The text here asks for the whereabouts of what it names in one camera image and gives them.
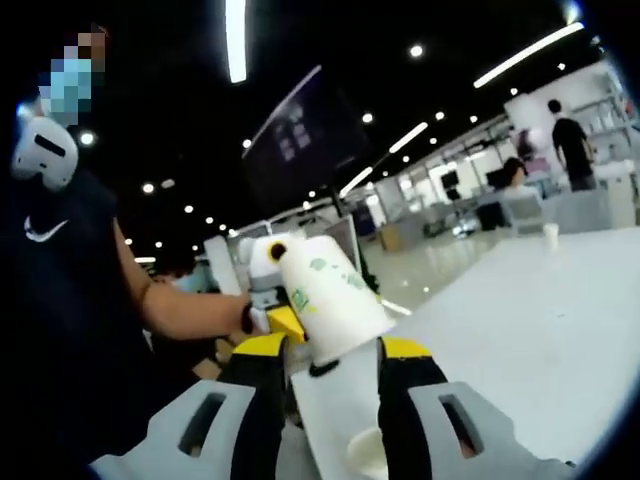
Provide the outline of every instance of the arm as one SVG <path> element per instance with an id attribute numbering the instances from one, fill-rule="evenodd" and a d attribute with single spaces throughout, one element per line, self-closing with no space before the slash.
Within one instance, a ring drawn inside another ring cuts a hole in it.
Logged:
<path id="1" fill-rule="evenodd" d="M 227 335 L 240 329 L 247 296 L 186 293 L 154 283 L 124 243 L 117 221 L 114 231 L 129 290 L 151 328 L 176 340 Z"/>

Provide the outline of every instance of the man in black shirt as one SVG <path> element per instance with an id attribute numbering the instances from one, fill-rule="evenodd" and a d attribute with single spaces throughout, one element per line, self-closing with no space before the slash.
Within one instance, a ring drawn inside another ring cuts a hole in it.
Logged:
<path id="1" fill-rule="evenodd" d="M 587 136 L 578 122 L 567 118 L 562 113 L 562 105 L 558 100 L 548 103 L 549 110 L 556 118 L 553 127 L 553 146 L 558 160 L 566 170 L 573 192 L 596 188 L 591 164 L 593 151 Z"/>

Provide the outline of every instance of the screen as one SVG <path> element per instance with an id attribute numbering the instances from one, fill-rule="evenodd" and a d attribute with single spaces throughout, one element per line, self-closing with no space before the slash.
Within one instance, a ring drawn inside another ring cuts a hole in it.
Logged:
<path id="1" fill-rule="evenodd" d="M 442 177 L 440 177 L 440 181 L 442 182 L 442 188 L 444 188 L 445 190 L 453 188 L 459 182 L 458 172 L 453 171 L 453 172 L 445 173 Z"/>
<path id="2" fill-rule="evenodd" d="M 487 172 L 485 175 L 487 177 L 487 184 L 492 186 L 496 190 L 501 190 L 505 187 L 504 173 L 502 169 Z"/>
<path id="3" fill-rule="evenodd" d="M 271 216 L 330 183 L 366 146 L 360 118 L 316 67 L 274 110 L 242 161 L 262 213 Z"/>

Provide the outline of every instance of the black shirt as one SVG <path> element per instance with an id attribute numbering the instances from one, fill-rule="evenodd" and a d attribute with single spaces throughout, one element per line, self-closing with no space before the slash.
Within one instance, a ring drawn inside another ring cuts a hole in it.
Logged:
<path id="1" fill-rule="evenodd" d="M 116 250 L 110 192 L 77 172 L 63 193 L 49 195 L 52 225 L 67 222 L 33 241 L 25 219 L 38 205 L 27 184 L 9 182 L 0 224 L 16 388 L 80 461 L 122 454 L 184 387 L 144 339 Z"/>
<path id="2" fill-rule="evenodd" d="M 587 139 L 582 127 L 575 120 L 560 118 L 553 127 L 553 145 L 562 149 L 570 179 L 593 174 L 583 141 Z"/>

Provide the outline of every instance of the office desk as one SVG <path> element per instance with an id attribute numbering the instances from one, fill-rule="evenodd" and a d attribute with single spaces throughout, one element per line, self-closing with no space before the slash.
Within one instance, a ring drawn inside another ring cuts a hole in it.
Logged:
<path id="1" fill-rule="evenodd" d="M 640 228 L 504 240 L 390 335 L 429 347 L 515 422 L 535 455 L 583 461 L 640 368 Z M 375 423 L 375 346 L 333 372 L 292 377 L 323 478 L 359 479 L 344 452 Z"/>

